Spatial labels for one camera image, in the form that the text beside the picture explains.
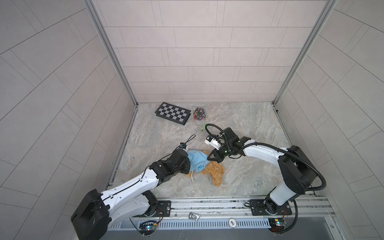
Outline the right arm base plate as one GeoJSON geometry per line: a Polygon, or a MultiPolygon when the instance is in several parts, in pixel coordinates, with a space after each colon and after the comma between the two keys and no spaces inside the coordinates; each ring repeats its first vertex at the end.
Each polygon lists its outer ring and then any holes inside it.
{"type": "Polygon", "coordinates": [[[276,205],[273,201],[266,200],[249,200],[248,204],[253,216],[290,216],[293,214],[288,201],[282,206],[276,205]]]}

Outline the brown teddy bear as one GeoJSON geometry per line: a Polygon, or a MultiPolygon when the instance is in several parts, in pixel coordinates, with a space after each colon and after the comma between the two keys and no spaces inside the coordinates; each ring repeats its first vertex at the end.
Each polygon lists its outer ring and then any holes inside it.
{"type": "Polygon", "coordinates": [[[212,184],[216,187],[219,187],[223,182],[224,167],[217,163],[210,161],[207,166],[201,172],[191,172],[188,174],[188,177],[191,177],[193,180],[193,173],[201,173],[203,175],[210,175],[212,179],[212,184]]]}

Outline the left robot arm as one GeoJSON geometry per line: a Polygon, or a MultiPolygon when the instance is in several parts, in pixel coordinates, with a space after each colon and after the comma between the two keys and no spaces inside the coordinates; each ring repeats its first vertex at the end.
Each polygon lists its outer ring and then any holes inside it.
{"type": "Polygon", "coordinates": [[[151,192],[173,176],[190,171],[190,160],[184,149],[175,149],[168,159],[158,160],[143,173],[124,184],[98,192],[89,191],[71,216],[80,240],[99,240],[107,230],[128,218],[152,215],[157,199],[151,192]]]}

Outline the light blue bear hoodie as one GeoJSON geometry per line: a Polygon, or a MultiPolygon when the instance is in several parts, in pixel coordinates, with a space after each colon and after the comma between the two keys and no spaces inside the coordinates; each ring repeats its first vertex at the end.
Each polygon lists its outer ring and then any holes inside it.
{"type": "Polygon", "coordinates": [[[201,172],[210,162],[207,159],[208,156],[201,151],[190,150],[190,151],[187,151],[187,154],[190,160],[191,172],[201,172]]]}

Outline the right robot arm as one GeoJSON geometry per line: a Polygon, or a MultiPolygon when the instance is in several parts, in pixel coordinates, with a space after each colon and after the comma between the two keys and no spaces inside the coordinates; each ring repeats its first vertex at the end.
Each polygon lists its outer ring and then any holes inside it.
{"type": "Polygon", "coordinates": [[[283,182],[268,193],[260,206],[270,215],[280,213],[288,201],[305,194],[318,177],[311,161],[297,146],[277,148],[248,137],[239,138],[231,128],[220,131],[218,135],[209,134],[205,143],[215,148],[208,156],[209,161],[221,163],[226,157],[239,155],[257,158],[280,168],[283,182]]]}

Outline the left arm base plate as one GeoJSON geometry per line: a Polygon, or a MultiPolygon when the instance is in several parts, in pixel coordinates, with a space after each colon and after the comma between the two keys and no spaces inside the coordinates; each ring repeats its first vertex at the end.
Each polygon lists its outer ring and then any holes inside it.
{"type": "Polygon", "coordinates": [[[156,209],[151,213],[134,216],[134,218],[159,218],[169,217],[171,214],[171,201],[159,201],[156,209]]]}

